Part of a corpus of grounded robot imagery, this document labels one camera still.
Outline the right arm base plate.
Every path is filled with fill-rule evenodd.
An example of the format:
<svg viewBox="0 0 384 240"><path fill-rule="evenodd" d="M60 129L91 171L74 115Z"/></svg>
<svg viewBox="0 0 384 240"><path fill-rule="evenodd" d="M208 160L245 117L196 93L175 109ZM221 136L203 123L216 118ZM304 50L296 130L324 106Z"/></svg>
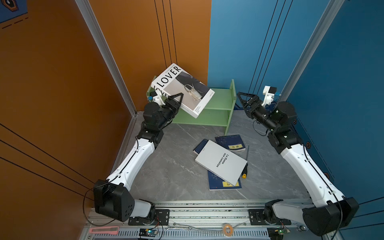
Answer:
<svg viewBox="0 0 384 240"><path fill-rule="evenodd" d="M255 225L291 225L287 219L278 218L270 209L250 209L249 219L252 226Z"/></svg>

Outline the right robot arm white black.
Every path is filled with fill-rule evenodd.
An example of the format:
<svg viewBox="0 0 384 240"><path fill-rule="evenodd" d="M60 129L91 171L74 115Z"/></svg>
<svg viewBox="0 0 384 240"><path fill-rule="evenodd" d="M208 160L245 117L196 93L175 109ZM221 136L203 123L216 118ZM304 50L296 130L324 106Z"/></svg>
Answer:
<svg viewBox="0 0 384 240"><path fill-rule="evenodd" d="M279 224L282 219L304 224L313 234L336 234L347 227L359 209L354 198L345 195L325 176L311 158L306 145L295 131L295 108L288 102L279 102L268 110L257 95L237 94L246 115L267 129L270 144L293 168L309 193L312 205L293 204L282 199L267 202L264 219Z"/></svg>

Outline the blue book front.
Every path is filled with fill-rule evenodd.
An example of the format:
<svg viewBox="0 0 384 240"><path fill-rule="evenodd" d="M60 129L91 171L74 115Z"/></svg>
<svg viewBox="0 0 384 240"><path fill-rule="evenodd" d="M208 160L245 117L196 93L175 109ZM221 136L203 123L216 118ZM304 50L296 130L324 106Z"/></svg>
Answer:
<svg viewBox="0 0 384 240"><path fill-rule="evenodd" d="M240 180L238 180L235 185L231 185L210 171L208 171L208 182L210 191L242 189Z"/></svg>

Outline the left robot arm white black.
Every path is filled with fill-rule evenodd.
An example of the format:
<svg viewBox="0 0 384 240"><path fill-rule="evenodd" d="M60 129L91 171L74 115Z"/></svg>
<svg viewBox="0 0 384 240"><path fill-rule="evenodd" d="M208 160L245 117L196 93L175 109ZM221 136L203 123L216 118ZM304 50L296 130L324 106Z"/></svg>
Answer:
<svg viewBox="0 0 384 240"><path fill-rule="evenodd" d="M163 129L179 112L183 98L184 94L178 93L164 100L159 90L152 93L132 150L106 180L98 180L93 187L96 213L120 222L138 218L150 224L155 220L155 204L134 199L130 190L143 164L161 142Z"/></svg>

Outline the white La Dame book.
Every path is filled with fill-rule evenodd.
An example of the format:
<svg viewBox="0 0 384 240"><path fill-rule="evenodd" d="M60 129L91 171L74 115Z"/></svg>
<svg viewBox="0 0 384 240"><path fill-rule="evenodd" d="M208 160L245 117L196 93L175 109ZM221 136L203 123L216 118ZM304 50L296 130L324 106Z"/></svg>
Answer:
<svg viewBox="0 0 384 240"><path fill-rule="evenodd" d="M208 140L195 161L231 185L235 185L242 177L242 172L248 163L211 140Z"/></svg>

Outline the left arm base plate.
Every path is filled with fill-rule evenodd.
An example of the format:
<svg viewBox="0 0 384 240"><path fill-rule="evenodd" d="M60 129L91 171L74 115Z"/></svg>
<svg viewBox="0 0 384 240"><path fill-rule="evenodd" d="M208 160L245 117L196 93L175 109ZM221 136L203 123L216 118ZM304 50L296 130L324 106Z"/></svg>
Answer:
<svg viewBox="0 0 384 240"><path fill-rule="evenodd" d="M160 221L159 225L167 226L170 220L170 210L160 209L155 210L154 219L150 220L142 217L129 218L129 226L155 226Z"/></svg>

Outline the white LOVER book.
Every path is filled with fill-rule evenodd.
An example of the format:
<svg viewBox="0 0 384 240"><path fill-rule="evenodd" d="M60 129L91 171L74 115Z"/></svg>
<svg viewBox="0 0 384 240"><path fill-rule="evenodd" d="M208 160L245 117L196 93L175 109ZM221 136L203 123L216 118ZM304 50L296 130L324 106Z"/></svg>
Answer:
<svg viewBox="0 0 384 240"><path fill-rule="evenodd" d="M190 85L182 84L179 79L179 77L183 77L184 74L192 76L180 66L173 63L152 81L151 87L163 89L168 96L183 93L184 97L181 109L196 119L204 110L215 92L207 86L205 87L207 90L205 90L206 92L203 96L200 95L199 90L196 91L193 87L192 90L189 91L186 87Z"/></svg>

